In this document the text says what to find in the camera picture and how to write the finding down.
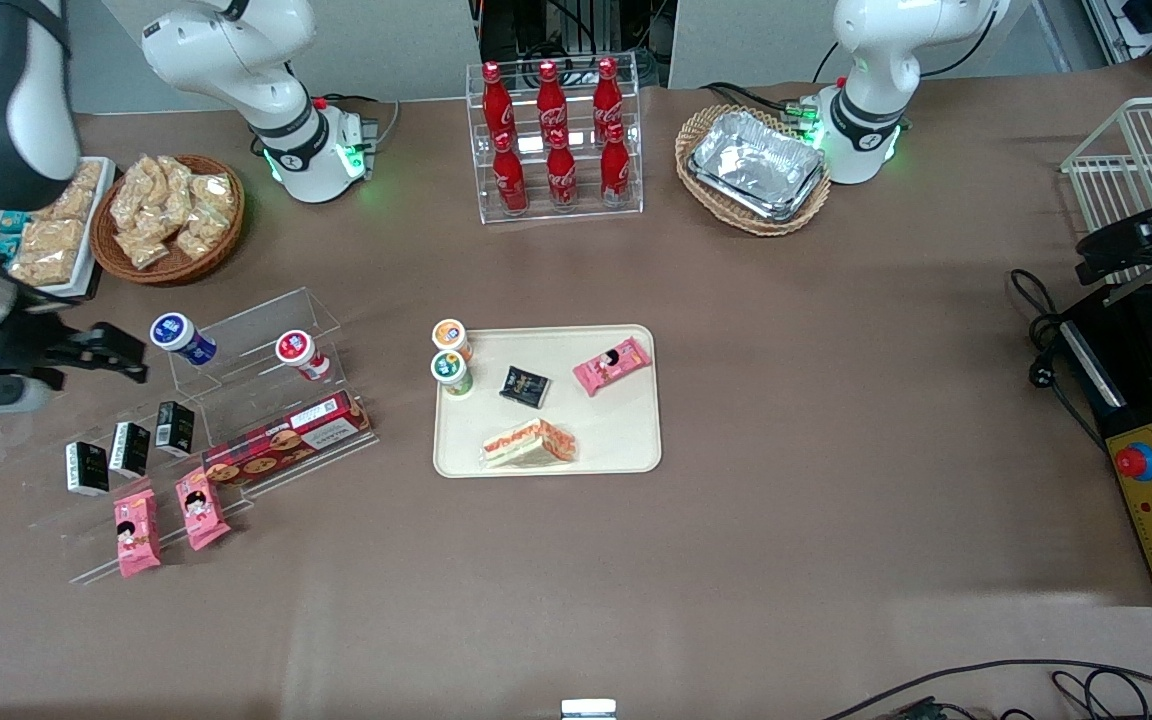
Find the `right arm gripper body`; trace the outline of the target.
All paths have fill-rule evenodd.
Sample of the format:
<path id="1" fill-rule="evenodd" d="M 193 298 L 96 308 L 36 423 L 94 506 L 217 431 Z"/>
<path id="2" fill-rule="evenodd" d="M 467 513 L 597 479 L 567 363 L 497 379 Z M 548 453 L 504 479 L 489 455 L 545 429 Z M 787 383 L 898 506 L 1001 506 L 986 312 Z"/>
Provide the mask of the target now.
<path id="1" fill-rule="evenodd" d="M 0 374 L 29 376 L 58 365 L 55 346 L 65 344 L 69 327 L 56 313 L 13 313 L 0 324 Z"/>

